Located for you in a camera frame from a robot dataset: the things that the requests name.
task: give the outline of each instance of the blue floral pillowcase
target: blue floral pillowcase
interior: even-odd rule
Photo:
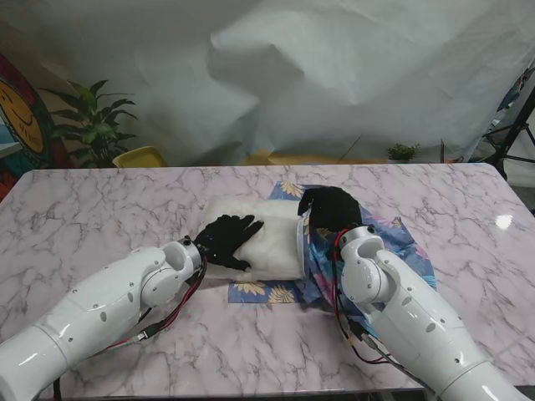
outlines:
[[[299,201],[304,191],[319,185],[300,185],[278,182],[269,199]],[[436,289],[435,273],[425,251],[415,243],[399,217],[392,221],[369,213],[360,207],[364,224],[373,225],[383,239],[385,248],[394,252],[417,272],[429,285]],[[305,278],[300,281],[233,282],[228,288],[230,303],[311,303],[324,299],[331,303],[330,288],[333,280],[331,263],[327,251],[332,246],[335,234],[326,230],[309,230],[308,218],[303,222],[303,254]],[[339,262],[339,274],[344,264]],[[342,303],[354,319],[363,322],[360,311],[347,298]]]

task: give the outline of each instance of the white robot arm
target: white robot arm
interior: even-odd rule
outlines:
[[[344,294],[392,356],[443,401],[528,400],[483,355],[461,317],[371,227],[340,242]],[[382,302],[385,307],[376,307]]]
[[[134,250],[88,277],[0,345],[0,401],[34,399],[68,368],[120,340],[144,310],[171,300],[200,269],[201,256],[185,238]]]

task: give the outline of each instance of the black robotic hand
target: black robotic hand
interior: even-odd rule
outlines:
[[[264,225],[254,221],[254,216],[224,215],[210,223],[199,233],[193,243],[206,259],[214,265],[245,271],[251,265],[234,257],[234,252],[254,236]]]
[[[359,202],[336,186],[306,190],[299,202],[298,214],[301,216],[309,208],[312,209],[312,228],[326,228],[337,232],[352,226],[362,226]]]

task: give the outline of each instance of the white backdrop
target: white backdrop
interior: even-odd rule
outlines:
[[[110,79],[171,165],[259,149],[471,153],[535,55],[533,0],[18,0],[0,52],[37,87]],[[56,104],[43,95],[50,109]]]

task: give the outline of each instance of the potted plant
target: potted plant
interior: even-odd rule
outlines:
[[[128,99],[119,99],[110,106],[99,108],[99,99],[104,96],[117,94],[98,94],[107,80],[99,81],[90,88],[68,81],[73,89],[78,92],[78,97],[65,94],[53,89],[43,89],[60,97],[72,109],[63,109],[52,112],[65,119],[70,119],[73,124],[58,124],[53,132],[53,137],[61,137],[64,140],[74,140],[82,147],[70,152],[77,159],[85,159],[80,168],[113,167],[114,157],[128,151],[119,145],[121,140],[134,138],[136,135],[119,132],[119,124],[115,119],[120,114],[127,114],[137,119],[133,114],[120,109],[121,106],[133,104]]]
[[[395,144],[386,150],[389,162],[392,163],[409,163],[418,155],[418,152],[420,152],[420,144],[414,146]]]

